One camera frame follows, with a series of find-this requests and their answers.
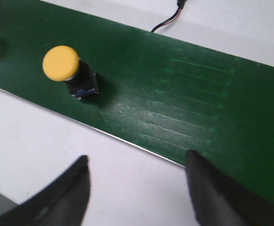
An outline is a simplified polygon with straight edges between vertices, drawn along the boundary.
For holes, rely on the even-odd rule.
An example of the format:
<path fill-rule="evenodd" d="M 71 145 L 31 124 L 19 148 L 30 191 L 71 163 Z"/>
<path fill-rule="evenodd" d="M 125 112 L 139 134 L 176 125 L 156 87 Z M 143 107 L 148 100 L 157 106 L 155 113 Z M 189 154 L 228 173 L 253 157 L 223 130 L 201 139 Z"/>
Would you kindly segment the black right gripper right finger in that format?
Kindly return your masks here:
<path fill-rule="evenodd" d="M 273 203 L 230 178 L 198 151 L 187 151 L 185 171 L 201 226 L 274 226 Z"/>

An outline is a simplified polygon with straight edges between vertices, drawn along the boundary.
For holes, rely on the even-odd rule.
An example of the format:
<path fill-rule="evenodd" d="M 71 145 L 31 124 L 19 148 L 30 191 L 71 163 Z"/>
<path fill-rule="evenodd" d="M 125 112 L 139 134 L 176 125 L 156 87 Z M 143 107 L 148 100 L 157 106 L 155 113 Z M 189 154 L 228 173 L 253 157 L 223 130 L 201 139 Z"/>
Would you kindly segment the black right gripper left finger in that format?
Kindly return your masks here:
<path fill-rule="evenodd" d="M 0 215 L 0 226 L 80 226 L 90 198 L 88 157 L 80 156 L 51 184 Z"/>

